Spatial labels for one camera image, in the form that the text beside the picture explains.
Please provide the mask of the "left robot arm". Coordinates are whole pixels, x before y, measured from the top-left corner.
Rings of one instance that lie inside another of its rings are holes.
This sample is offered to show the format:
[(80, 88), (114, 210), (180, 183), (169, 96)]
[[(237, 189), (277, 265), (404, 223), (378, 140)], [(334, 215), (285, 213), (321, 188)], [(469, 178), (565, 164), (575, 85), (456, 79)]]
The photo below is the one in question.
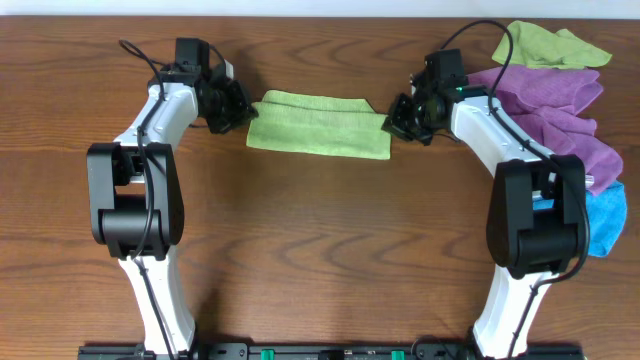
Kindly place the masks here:
[(91, 232), (126, 273), (144, 325), (136, 359), (190, 359), (196, 322), (177, 266), (185, 212), (174, 152), (199, 118), (213, 134), (257, 112), (228, 61), (162, 70), (129, 128), (87, 152)]

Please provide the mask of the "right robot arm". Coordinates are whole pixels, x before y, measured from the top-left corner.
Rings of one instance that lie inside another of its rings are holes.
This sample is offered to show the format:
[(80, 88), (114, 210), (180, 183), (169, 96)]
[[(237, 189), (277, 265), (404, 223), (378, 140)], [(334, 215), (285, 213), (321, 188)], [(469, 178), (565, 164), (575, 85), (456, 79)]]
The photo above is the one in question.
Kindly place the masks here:
[(465, 143), (493, 177), (486, 240), (495, 263), (489, 295), (471, 329), (479, 359), (528, 355), (527, 337), (552, 284), (574, 275), (588, 242), (585, 170), (526, 134), (500, 101), (466, 77), (415, 74), (392, 103), (384, 131), (431, 143), (446, 131)]

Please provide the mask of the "light green microfiber cloth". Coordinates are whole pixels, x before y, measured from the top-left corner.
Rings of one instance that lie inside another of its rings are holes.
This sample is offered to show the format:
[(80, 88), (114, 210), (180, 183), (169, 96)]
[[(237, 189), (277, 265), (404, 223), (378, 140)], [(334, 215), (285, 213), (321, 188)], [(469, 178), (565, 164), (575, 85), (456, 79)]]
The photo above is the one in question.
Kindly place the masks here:
[(269, 90), (254, 107), (246, 145), (251, 148), (372, 160), (391, 158), (386, 116), (365, 99)]

